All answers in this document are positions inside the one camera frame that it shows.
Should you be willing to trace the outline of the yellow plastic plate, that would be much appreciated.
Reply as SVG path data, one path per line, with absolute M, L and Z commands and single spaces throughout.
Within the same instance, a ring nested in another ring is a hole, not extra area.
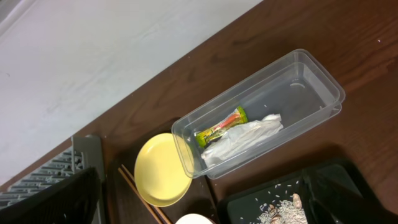
M 162 133 L 150 138 L 141 147 L 134 166 L 134 181 L 141 197 L 150 205 L 168 207 L 177 203 L 188 191 L 192 176 L 185 168 L 191 162 L 180 160 L 180 136 Z

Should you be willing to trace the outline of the green yellow snack wrapper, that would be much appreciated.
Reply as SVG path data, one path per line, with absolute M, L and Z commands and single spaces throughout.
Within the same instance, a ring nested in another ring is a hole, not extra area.
M 230 128 L 247 123 L 248 118 L 242 106 L 238 106 L 224 120 L 214 126 L 195 133 L 195 139 L 199 146 L 206 147 L 210 142 L 222 137 Z

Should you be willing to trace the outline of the white napkin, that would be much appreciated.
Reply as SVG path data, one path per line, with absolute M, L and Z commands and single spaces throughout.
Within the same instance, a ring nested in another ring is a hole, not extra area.
M 270 114 L 260 121 L 239 124 L 227 130 L 217 142 L 210 144 L 201 154 L 201 158 L 207 167 L 213 167 L 263 142 L 283 127 L 280 114 Z

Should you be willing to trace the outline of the white bowl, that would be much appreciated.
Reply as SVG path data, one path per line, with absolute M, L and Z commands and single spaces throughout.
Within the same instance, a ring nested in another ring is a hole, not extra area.
M 203 215 L 189 213 L 179 218 L 175 224 L 215 224 L 215 222 Z

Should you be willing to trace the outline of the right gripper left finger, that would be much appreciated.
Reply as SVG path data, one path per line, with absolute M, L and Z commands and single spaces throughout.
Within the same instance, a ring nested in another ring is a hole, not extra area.
M 1 224 L 91 223 L 101 194 L 94 167 L 1 210 Z

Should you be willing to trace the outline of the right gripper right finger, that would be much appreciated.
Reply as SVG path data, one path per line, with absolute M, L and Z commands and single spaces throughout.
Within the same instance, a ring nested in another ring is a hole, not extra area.
M 397 223 L 397 214 L 382 206 L 357 170 L 348 174 L 354 190 L 316 169 L 299 174 L 298 194 L 309 223 Z

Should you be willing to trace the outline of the wooden chopstick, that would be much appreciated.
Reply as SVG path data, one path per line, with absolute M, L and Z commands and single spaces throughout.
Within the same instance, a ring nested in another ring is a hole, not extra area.
M 122 164 L 121 165 L 121 167 L 120 168 L 122 168 L 122 170 L 123 171 L 125 171 L 129 176 L 130 176 L 130 178 L 132 179 L 132 181 L 133 181 L 133 183 L 134 183 L 134 185 L 135 185 L 135 179 L 134 179 L 134 176 L 130 173 L 130 171 Z M 158 216 L 162 219 L 162 221 L 163 221 L 163 224 L 165 223 L 165 224 L 172 224 L 172 222 L 171 222 L 171 220 L 167 217 L 167 215 L 160 209 L 160 208 L 158 208 L 158 207 L 153 207 L 153 206 L 151 206 L 153 209 L 154 209 L 154 211 L 158 214 Z
M 121 174 L 123 179 L 127 182 L 128 186 L 130 186 L 131 190 L 137 195 L 138 199 L 142 202 L 142 204 L 150 212 L 150 214 L 153 216 L 155 221 L 158 224 L 163 224 L 162 219 L 158 216 L 158 214 L 154 211 L 154 209 L 141 197 L 140 193 L 136 189 L 136 186 L 134 185 L 130 176 L 125 171 L 123 171 L 122 168 L 120 168 L 120 167 L 118 168 L 118 172 Z

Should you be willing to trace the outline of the rice and food scraps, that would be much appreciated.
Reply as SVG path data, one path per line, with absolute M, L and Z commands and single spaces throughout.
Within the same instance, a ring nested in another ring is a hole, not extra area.
M 299 182 L 296 181 L 293 184 L 275 184 L 274 193 L 267 190 L 272 200 L 259 207 L 261 214 L 255 223 L 308 224 L 298 189 Z

